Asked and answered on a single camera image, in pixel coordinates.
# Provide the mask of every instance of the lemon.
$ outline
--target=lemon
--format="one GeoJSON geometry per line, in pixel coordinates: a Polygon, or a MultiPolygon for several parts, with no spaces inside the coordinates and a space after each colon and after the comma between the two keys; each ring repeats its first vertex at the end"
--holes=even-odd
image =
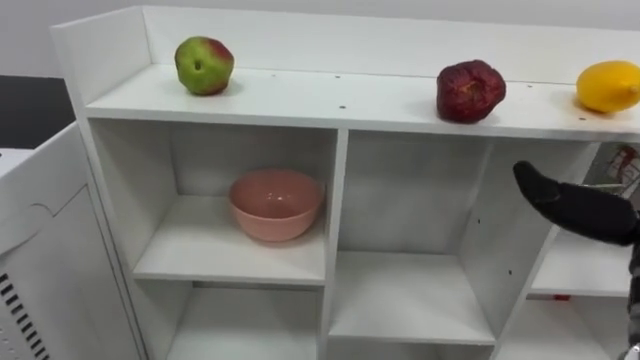
{"type": "Polygon", "coordinates": [[[628,61],[605,61],[589,66],[576,83],[578,100],[586,108],[611,113],[640,101],[640,67],[628,61]]]}

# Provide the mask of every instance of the green apple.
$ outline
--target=green apple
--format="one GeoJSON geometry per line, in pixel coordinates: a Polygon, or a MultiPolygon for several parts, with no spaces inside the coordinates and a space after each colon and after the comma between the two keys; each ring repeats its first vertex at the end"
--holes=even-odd
{"type": "Polygon", "coordinates": [[[226,89],[233,71],[233,54],[220,41],[194,36],[176,49],[178,79],[196,95],[215,95],[226,89]]]}

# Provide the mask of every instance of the pink bowl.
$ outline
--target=pink bowl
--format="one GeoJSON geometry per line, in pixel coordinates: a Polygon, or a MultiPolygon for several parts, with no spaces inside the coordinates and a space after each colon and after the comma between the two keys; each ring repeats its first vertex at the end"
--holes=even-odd
{"type": "Polygon", "coordinates": [[[313,224],[323,192],[307,175],[265,169],[236,180],[229,198],[233,215],[248,235],[264,241],[286,241],[313,224]]]}

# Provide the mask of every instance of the dark floor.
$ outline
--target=dark floor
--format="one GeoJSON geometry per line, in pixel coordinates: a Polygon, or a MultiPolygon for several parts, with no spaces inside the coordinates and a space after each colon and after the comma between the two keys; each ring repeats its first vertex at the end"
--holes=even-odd
{"type": "Polygon", "coordinates": [[[64,80],[0,76],[0,148],[36,148],[74,119],[64,80]]]}

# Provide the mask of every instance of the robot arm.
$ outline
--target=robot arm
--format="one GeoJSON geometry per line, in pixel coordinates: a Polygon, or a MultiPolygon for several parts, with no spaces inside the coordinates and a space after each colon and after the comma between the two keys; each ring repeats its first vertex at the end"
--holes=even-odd
{"type": "Polygon", "coordinates": [[[633,245],[629,263],[629,350],[620,360],[640,360],[640,217],[631,203],[616,195],[549,179],[528,162],[513,173],[525,199],[547,220],[587,238],[620,246],[633,245]]]}

